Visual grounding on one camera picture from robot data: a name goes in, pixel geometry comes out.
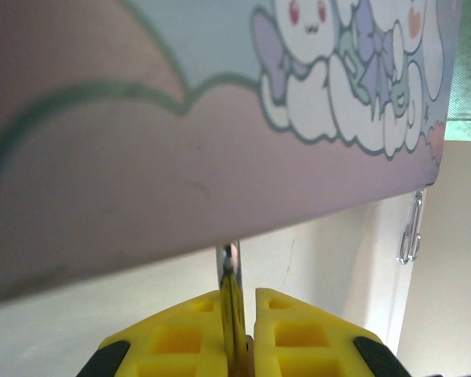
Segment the white cartoon character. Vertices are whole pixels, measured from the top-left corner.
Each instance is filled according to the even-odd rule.
[[[253,17],[261,61],[261,101],[272,125],[292,128],[304,141],[337,134],[327,88],[327,59],[338,21],[331,0],[275,0],[276,21],[261,10]]]
[[[407,63],[405,55],[422,44],[423,65],[408,67],[409,110],[416,127],[407,131],[405,143],[415,147],[422,123],[422,92],[425,80],[431,100],[436,100],[443,79],[444,54],[437,17],[437,0],[400,0],[389,5],[386,0],[371,0],[375,23],[383,30],[394,30],[396,79],[401,79]]]
[[[435,99],[443,74],[436,0],[360,0],[352,28],[358,59],[349,64],[341,54],[330,60],[332,106],[343,138],[356,139],[370,151],[384,149],[388,156],[404,145],[415,148],[422,124],[422,74],[408,54],[421,41],[434,45],[425,54],[436,63],[426,77]],[[350,90],[356,97],[348,95]]]

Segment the green outline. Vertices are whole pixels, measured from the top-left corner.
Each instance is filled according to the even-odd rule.
[[[116,0],[124,10],[126,10],[132,18],[141,26],[141,28],[146,32],[150,38],[151,43],[156,43],[159,49],[162,51],[162,55],[169,63],[170,68],[173,69],[174,73],[180,81],[181,89],[184,92],[184,95],[188,97],[191,89],[188,85],[187,78],[185,77],[183,71],[181,70],[181,65],[178,59],[175,57],[173,51],[162,39],[160,33],[155,30],[155,28],[148,22],[148,20],[140,13],[140,10],[130,1],[130,0]]]
[[[165,95],[162,91],[139,82],[119,80],[97,80],[69,86],[54,91],[35,101],[20,112],[0,134],[0,168],[12,150],[23,137],[39,123],[51,115],[73,108],[79,104],[89,104],[104,100],[135,100],[157,104],[173,114],[187,115],[192,105],[208,90],[220,84],[235,84],[242,88],[255,90],[257,83],[236,75],[219,75],[205,81],[188,95],[184,103]]]

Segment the cartoon illustration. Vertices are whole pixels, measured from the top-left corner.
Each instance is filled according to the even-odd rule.
[[[84,111],[102,119],[108,110],[91,106],[109,101],[115,101],[119,112],[123,112],[123,102],[130,108],[135,102],[146,103],[150,112],[167,114],[168,121],[181,121],[178,127],[192,133],[205,124],[190,118],[198,109],[233,114],[244,104],[244,112],[252,114],[245,125],[251,127],[244,129],[242,115],[236,112],[225,119],[227,134],[243,135],[256,145],[277,145],[290,139],[292,144],[286,145],[290,154],[310,153],[307,164],[312,161],[312,165],[322,156],[328,157],[326,150],[335,151],[336,156],[352,153],[355,161],[360,161],[360,155],[367,157],[364,161],[379,156],[391,163],[387,169],[407,155],[417,159],[414,155],[421,153],[419,158],[424,158],[429,154],[420,148],[432,148],[432,164],[440,159],[444,127],[430,127],[446,119],[455,55],[454,32],[449,31],[458,28],[460,0],[216,4],[202,0],[206,6],[187,7],[187,12],[178,12],[182,5],[176,2],[159,6],[156,0],[114,0],[106,5],[95,3],[84,13],[79,10],[86,3],[74,1],[80,6],[56,0],[56,6],[49,9],[57,11],[46,13],[38,25],[42,25],[39,30],[50,30],[59,14],[69,16],[71,23],[85,25],[76,35],[70,34],[70,43],[84,52],[83,59],[78,54],[66,59],[45,56],[42,71],[36,65],[20,64],[31,70],[27,75],[10,75],[0,66],[0,174],[9,154],[17,153],[16,146],[24,145],[27,135],[40,135],[41,124],[54,127],[49,119],[61,114],[75,116],[82,108],[90,108]],[[18,12],[28,15],[30,10],[21,6],[15,14]],[[101,14],[105,16],[100,27],[108,33],[100,33],[86,21]],[[25,25],[10,28],[14,40],[29,36]],[[0,33],[9,33],[8,27],[0,21]],[[447,31],[445,44],[442,31]],[[43,56],[46,46],[60,43],[56,33],[44,33],[42,41],[18,46],[24,49],[21,59],[34,61]],[[4,50],[9,54],[4,61],[16,62],[12,51]],[[229,100],[219,103],[215,91]],[[139,117],[129,113],[137,122]],[[88,119],[88,115],[77,116]],[[192,119],[197,123],[188,126]],[[219,132],[218,123],[218,128],[203,132]],[[277,136],[269,126],[292,135]],[[77,132],[85,135],[87,130]],[[172,132],[168,126],[165,130],[166,134]],[[185,144],[202,144],[191,138]],[[152,153],[149,147],[146,152]],[[426,184],[432,180],[429,175]]]
[[[337,134],[327,89],[327,59],[335,48],[337,19],[331,0],[274,1],[275,22],[253,18],[261,61],[261,100],[272,125],[306,141]]]
[[[276,22],[255,12],[261,100],[270,123],[305,141],[337,135],[388,157],[403,146],[413,150],[423,90],[431,100],[440,91],[443,51],[436,0],[398,4],[275,1]],[[421,44],[432,52],[423,67],[413,60]]]

